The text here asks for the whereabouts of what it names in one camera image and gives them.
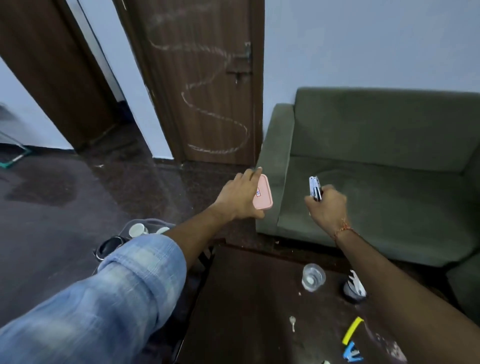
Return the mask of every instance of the yellow object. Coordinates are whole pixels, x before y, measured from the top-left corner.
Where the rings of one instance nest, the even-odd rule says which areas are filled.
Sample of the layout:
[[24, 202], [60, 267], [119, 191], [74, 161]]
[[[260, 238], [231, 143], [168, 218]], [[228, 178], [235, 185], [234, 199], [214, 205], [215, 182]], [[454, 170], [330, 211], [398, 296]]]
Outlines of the yellow object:
[[345, 334], [345, 336], [343, 337], [343, 340], [342, 340], [342, 344], [344, 345], [347, 345], [348, 342], [350, 341], [350, 338], [352, 337], [353, 333], [355, 332], [355, 330], [357, 329], [357, 326], [360, 325], [360, 322], [363, 321], [363, 318], [361, 317], [357, 317], [355, 319], [355, 321], [352, 322], [352, 324], [350, 325], [350, 327], [348, 328], [348, 331], [347, 333]]

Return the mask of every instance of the white wall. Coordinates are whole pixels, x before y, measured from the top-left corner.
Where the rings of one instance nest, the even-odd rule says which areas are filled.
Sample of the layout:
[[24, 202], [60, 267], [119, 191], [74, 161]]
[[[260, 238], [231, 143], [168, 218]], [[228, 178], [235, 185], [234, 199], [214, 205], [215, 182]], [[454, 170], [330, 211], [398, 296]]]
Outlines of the white wall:
[[[73, 149], [2, 58], [0, 58], [0, 131], [28, 146]], [[8, 141], [0, 136], [0, 143]]]
[[265, 0], [264, 135], [300, 86], [480, 91], [480, 2]]
[[79, 0], [155, 158], [173, 159], [112, 0]]
[[102, 70], [103, 75], [105, 76], [105, 79], [110, 86], [113, 95], [115, 96], [115, 99], [117, 100], [117, 102], [125, 100], [125, 97], [123, 96], [117, 79], [113, 75], [113, 72], [110, 69], [108, 62], [105, 59], [102, 48], [100, 47], [97, 39], [95, 38], [95, 35], [92, 32], [92, 28], [90, 27], [90, 24], [85, 17], [80, 3], [78, 2], [78, 0], [66, 1], [68, 6], [70, 7], [70, 10], [72, 11], [73, 16], [75, 17], [75, 20], [77, 21], [78, 26], [80, 27], [80, 30], [85, 37], [85, 40], [90, 50], [92, 51], [93, 56], [95, 57], [100, 69]]

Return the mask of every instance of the wooden door panel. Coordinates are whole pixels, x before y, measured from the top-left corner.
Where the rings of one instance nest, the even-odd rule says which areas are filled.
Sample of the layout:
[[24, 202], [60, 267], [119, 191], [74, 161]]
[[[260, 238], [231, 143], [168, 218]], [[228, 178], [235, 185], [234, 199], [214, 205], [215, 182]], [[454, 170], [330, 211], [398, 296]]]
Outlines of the wooden door panel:
[[115, 124], [104, 80], [55, 1], [0, 0], [0, 56], [73, 147]]
[[253, 164], [252, 80], [227, 74], [250, 42], [248, 0], [129, 1], [187, 159]]

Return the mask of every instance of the clear plastic container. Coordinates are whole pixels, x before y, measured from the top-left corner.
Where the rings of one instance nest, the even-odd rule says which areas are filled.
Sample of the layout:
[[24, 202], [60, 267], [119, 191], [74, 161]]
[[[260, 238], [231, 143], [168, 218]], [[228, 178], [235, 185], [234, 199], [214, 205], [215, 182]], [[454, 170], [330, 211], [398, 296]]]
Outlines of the clear plastic container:
[[310, 263], [303, 267], [301, 283], [308, 292], [315, 292], [325, 283], [325, 278], [324, 270], [318, 265]]

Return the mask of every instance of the couch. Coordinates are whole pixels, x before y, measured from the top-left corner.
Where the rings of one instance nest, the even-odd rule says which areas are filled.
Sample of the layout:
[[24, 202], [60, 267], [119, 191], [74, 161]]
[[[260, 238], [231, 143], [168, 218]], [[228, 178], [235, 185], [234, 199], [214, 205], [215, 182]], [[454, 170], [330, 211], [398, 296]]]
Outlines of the couch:
[[299, 88], [275, 106], [260, 152], [274, 206], [256, 229], [334, 246], [303, 202], [317, 176], [388, 258], [460, 265], [480, 250], [479, 145], [480, 94]]

